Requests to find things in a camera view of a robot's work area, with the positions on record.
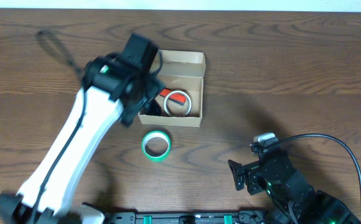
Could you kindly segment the white tape roll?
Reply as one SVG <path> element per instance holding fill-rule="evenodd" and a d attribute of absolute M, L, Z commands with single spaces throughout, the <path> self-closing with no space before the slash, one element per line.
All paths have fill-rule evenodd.
<path fill-rule="evenodd" d="M 174 95 L 174 94 L 181 94 L 183 95 L 186 100 L 187 100 L 187 109 L 182 113 L 182 114 L 179 114 L 178 117 L 185 117 L 187 116 L 190 112 L 191 112 L 191 109 L 192 109 L 192 100 L 190 98 L 190 96 L 184 92 L 184 91 L 181 91 L 181 90 L 174 90 L 174 91 L 171 91 L 165 98 L 164 98 L 164 102 L 163 102 L 163 106 L 164 106 L 164 111 L 166 112 L 167 115 L 169 115 L 170 117 L 174 117 L 174 114 L 172 114 L 170 112 L 170 110 L 168 109 L 167 107 L 167 102 L 169 100 L 169 98 Z"/>

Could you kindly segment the red black stapler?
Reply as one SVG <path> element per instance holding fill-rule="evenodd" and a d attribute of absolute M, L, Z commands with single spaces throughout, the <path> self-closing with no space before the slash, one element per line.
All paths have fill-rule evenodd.
<path fill-rule="evenodd" d="M 160 92 L 160 96 L 161 97 L 166 97 L 168 94 L 170 94 L 172 92 L 171 89 L 169 88 L 164 88 L 161 92 Z M 177 103 L 178 105 L 182 105 L 184 106 L 184 104 L 186 103 L 187 101 L 187 98 L 181 94 L 181 93 L 175 93 L 175 94 L 172 94 L 170 97 L 169 97 L 169 100 Z"/>

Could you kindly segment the green tape roll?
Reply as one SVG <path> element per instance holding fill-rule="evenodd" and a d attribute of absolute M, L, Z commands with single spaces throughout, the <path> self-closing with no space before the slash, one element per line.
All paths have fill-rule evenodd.
<path fill-rule="evenodd" d="M 143 137 L 141 149 L 150 161 L 162 162 L 170 154 L 171 139 L 165 132 L 150 131 Z"/>

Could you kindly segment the yellow black correction tape dispenser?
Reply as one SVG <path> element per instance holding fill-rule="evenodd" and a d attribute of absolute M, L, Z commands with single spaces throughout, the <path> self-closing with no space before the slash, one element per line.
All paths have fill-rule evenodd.
<path fill-rule="evenodd" d="M 141 113 L 148 116 L 160 116 L 162 108 L 156 100 L 153 100 L 145 105 Z"/>

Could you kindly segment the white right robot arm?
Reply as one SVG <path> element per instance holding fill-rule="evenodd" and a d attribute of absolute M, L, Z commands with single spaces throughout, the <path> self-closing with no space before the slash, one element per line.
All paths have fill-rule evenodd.
<path fill-rule="evenodd" d="M 263 215 L 265 223 L 360 223 L 339 199 L 314 190 L 285 150 L 275 148 L 258 155 L 256 162 L 243 165 L 229 160 L 228 165 L 237 191 L 264 192 L 274 203 Z"/>

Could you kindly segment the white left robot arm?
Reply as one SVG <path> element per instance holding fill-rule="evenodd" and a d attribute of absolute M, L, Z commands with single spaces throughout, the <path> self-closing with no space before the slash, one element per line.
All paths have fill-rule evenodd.
<path fill-rule="evenodd" d="M 156 54 L 98 57 L 82 70 L 82 87 L 69 117 L 44 160 L 17 194 L 0 194 L 4 223 L 104 223 L 105 212 L 72 208 L 78 183 L 97 146 L 117 121 L 134 117 L 164 88 L 151 71 Z"/>

